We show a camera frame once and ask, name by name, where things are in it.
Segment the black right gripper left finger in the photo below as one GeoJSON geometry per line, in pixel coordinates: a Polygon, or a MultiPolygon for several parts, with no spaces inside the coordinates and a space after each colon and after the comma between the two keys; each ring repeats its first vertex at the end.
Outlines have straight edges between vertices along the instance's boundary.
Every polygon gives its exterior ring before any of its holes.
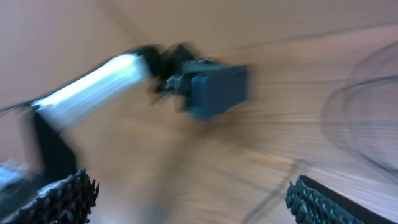
{"type": "Polygon", "coordinates": [[[41,188],[34,198],[1,219],[1,224],[86,224],[100,185],[86,170],[41,188]]]}

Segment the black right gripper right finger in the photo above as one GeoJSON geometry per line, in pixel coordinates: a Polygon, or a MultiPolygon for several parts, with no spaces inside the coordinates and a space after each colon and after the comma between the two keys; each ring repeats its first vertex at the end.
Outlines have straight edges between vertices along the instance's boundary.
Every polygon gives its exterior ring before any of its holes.
{"type": "Polygon", "coordinates": [[[289,184],[285,203],[297,224],[395,224],[306,175],[289,184]]]}

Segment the blue Galaxy smartphone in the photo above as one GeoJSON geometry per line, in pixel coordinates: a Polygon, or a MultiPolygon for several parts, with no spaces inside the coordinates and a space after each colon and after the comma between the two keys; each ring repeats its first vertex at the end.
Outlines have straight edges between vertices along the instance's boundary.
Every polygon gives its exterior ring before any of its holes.
{"type": "Polygon", "coordinates": [[[246,101],[248,80],[245,65],[195,75],[190,81],[191,114],[196,119],[206,120],[246,101]]]}

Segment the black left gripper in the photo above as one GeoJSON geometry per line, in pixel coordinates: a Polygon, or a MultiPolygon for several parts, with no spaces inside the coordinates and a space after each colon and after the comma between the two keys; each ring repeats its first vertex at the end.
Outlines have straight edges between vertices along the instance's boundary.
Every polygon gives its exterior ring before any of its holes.
{"type": "Polygon", "coordinates": [[[213,58],[199,58],[188,43],[181,43],[162,51],[159,45],[152,46],[152,77],[155,86],[153,103],[167,95],[182,97],[184,106],[193,105],[191,81],[201,72],[218,68],[213,58]]]}

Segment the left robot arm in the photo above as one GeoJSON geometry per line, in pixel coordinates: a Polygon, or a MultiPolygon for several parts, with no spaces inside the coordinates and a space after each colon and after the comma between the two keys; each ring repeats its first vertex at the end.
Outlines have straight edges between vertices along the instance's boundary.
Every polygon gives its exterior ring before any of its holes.
{"type": "Polygon", "coordinates": [[[1,108],[1,113],[30,109],[43,165],[42,173],[33,182],[43,187],[78,170],[76,154],[61,137],[69,126],[151,78],[156,80],[151,92],[158,100],[167,94],[180,95],[185,98],[183,108],[190,110],[192,76],[219,68],[212,58],[197,58],[184,43],[163,53],[155,45],[143,45],[101,62],[50,93],[1,108]]]}

